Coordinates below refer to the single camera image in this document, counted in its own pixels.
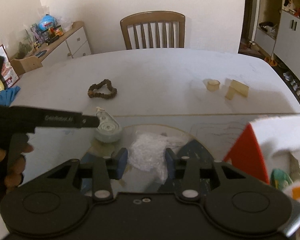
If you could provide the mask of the person's left hand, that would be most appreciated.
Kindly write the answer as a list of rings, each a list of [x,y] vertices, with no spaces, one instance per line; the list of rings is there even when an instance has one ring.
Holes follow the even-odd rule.
[[[7,194],[21,185],[26,166],[25,154],[32,151],[27,134],[0,138],[0,193]]]

